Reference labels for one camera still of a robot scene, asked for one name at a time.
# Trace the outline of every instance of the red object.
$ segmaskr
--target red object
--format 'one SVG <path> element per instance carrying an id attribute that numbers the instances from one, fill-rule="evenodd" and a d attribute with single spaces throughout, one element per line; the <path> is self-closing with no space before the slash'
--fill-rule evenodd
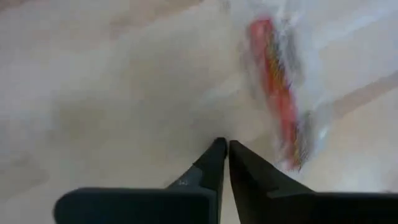
<path id="1" fill-rule="evenodd" d="M 275 38 L 275 27 L 271 18 L 259 19 L 249 26 L 251 48 L 259 68 L 262 87 L 269 106 L 279 119 L 283 145 L 282 152 L 290 168 L 300 165 L 297 148 L 297 110 L 289 81 L 285 74 L 284 62 L 280 59 L 279 42 Z"/>

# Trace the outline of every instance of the red and yellow package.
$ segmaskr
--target red and yellow package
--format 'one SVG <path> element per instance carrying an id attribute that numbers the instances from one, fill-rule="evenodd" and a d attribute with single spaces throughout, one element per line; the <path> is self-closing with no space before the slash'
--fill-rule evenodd
<path id="1" fill-rule="evenodd" d="M 249 26 L 251 51 L 260 73 L 262 89 L 268 107 L 274 112 L 280 127 L 282 159 L 288 169 L 301 167 L 300 130 L 297 107 L 282 60 L 277 31 L 271 18 L 258 19 Z"/>

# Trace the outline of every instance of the tiled floor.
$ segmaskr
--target tiled floor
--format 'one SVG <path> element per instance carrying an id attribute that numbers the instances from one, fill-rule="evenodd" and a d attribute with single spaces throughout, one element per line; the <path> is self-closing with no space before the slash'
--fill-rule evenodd
<path id="1" fill-rule="evenodd" d="M 54 202 L 77 187 L 164 187 L 217 136 L 272 158 L 266 112 L 252 100 L 218 1 L 6 2 L 1 223 L 53 223 Z M 389 48 L 396 30 L 386 29 L 394 16 L 346 39 L 316 41 L 335 119 L 325 149 L 292 174 L 315 190 L 398 191 L 398 51 Z M 375 31 L 379 50 L 367 35 Z M 238 223 L 228 182 L 226 170 L 222 222 Z"/>

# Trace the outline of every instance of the plastic wrapper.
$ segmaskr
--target plastic wrapper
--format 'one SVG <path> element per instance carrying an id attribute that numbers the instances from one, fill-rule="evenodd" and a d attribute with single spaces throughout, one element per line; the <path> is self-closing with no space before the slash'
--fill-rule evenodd
<path id="1" fill-rule="evenodd" d="M 248 80 L 272 115 L 276 164 L 300 169 L 323 147 L 331 118 L 305 21 L 311 2 L 225 1 Z"/>

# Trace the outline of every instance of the floor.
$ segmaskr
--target floor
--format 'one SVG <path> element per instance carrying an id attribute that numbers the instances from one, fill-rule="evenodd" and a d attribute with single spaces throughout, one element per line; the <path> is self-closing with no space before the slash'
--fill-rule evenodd
<path id="1" fill-rule="evenodd" d="M 54 202 L 77 187 L 164 187 L 217 136 L 271 159 L 269 118 L 225 5 L 146 2 L 1 2 L 1 223 L 53 223 Z M 398 191 L 398 50 L 386 28 L 398 14 L 388 8 L 347 38 L 314 25 L 333 121 L 324 150 L 289 174 L 314 190 Z M 238 223 L 227 170 L 225 182 L 221 222 Z"/>

